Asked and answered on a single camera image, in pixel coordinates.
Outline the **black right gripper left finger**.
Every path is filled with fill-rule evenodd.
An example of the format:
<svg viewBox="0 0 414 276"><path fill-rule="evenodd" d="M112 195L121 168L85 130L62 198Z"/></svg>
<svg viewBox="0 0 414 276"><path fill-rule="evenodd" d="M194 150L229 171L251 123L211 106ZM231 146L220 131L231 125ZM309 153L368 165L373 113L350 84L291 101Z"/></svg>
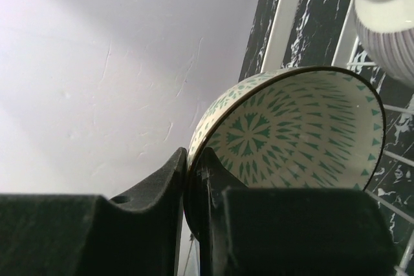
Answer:
<svg viewBox="0 0 414 276"><path fill-rule="evenodd" d="M2 275L176 275L187 152L120 195L1 195Z"/></svg>

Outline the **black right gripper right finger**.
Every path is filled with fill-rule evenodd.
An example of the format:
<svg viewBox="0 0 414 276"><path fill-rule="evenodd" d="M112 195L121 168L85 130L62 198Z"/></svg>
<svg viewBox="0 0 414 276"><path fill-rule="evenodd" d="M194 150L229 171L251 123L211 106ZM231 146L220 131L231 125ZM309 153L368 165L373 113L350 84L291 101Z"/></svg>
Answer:
<svg viewBox="0 0 414 276"><path fill-rule="evenodd" d="M390 275L398 261L366 193L249 188L210 148L196 160L184 203L201 275Z"/></svg>

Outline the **green patterned bowl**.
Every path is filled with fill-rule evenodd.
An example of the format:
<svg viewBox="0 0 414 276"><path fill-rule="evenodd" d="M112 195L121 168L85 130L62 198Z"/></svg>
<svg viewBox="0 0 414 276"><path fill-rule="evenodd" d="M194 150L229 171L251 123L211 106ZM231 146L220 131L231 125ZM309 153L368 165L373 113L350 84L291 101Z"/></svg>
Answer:
<svg viewBox="0 0 414 276"><path fill-rule="evenodd" d="M190 140L188 174L209 147L248 187L363 190L385 134L382 100L360 75L338 67L262 72L207 108Z"/></svg>

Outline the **purple striped bowl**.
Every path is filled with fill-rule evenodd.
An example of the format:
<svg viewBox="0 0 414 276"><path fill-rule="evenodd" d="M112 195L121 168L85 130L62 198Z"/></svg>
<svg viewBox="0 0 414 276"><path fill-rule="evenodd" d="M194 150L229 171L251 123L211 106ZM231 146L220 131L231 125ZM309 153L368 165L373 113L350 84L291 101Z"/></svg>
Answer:
<svg viewBox="0 0 414 276"><path fill-rule="evenodd" d="M413 0L353 0L359 41L391 78L413 87Z"/></svg>

